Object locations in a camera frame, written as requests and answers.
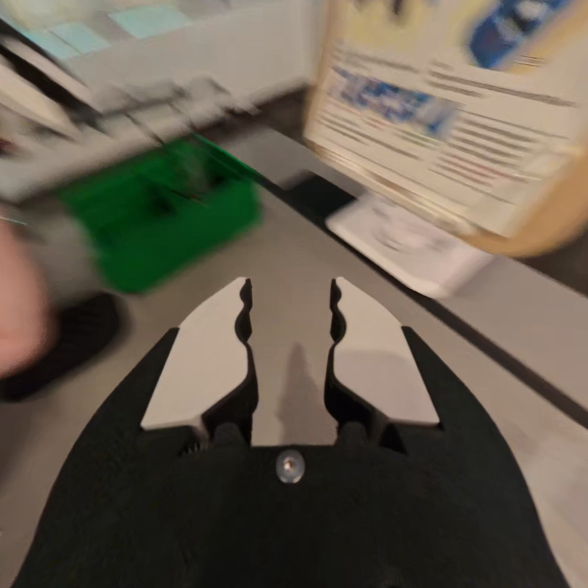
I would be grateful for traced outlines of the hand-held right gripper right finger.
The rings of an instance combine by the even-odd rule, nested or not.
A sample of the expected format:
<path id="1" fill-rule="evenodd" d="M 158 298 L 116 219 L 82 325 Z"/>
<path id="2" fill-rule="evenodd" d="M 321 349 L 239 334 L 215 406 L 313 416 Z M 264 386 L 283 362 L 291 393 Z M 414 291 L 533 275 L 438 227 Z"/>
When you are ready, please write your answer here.
<path id="1" fill-rule="evenodd" d="M 358 423 L 377 445 L 395 445 L 396 425 L 436 429 L 441 419 L 401 322 L 343 277 L 332 279 L 332 346 L 324 402 L 341 433 Z"/>

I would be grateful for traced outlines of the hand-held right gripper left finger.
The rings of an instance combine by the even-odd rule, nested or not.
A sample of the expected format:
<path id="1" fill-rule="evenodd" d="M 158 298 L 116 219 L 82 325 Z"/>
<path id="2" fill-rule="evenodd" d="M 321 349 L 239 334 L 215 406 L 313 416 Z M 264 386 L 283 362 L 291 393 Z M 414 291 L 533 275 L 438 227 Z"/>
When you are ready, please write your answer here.
<path id="1" fill-rule="evenodd" d="M 143 415 L 144 431 L 188 427 L 204 445 L 231 423 L 251 441 L 259 401 L 252 307 L 252 281 L 237 277 L 182 321 Z"/>

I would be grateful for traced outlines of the green plastic bin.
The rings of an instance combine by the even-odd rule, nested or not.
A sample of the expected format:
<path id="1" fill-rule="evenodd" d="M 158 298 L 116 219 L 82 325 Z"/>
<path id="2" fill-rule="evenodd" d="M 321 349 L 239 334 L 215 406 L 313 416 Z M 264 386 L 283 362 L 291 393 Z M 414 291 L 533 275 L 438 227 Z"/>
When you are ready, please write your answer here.
<path id="1" fill-rule="evenodd" d="M 55 190 L 107 285 L 144 293 L 261 220 L 259 175 L 191 135 Z"/>

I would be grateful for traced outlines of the person's left forearm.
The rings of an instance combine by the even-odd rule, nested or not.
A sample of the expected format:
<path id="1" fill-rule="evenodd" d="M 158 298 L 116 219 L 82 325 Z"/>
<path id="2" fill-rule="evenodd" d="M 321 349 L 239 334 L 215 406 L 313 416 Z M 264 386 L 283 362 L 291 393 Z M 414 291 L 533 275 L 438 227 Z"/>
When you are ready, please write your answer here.
<path id="1" fill-rule="evenodd" d="M 45 276 L 21 227 L 1 210 L 1 378 L 37 360 L 52 334 Z"/>

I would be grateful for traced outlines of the white charging pad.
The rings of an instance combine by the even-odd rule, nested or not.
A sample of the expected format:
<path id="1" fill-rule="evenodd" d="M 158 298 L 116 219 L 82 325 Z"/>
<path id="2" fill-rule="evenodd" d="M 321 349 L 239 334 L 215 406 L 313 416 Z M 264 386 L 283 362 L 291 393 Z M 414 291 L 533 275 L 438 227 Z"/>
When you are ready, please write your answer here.
<path id="1" fill-rule="evenodd" d="M 327 229 L 411 290 L 450 298 L 493 256 L 376 194 L 325 219 Z"/>

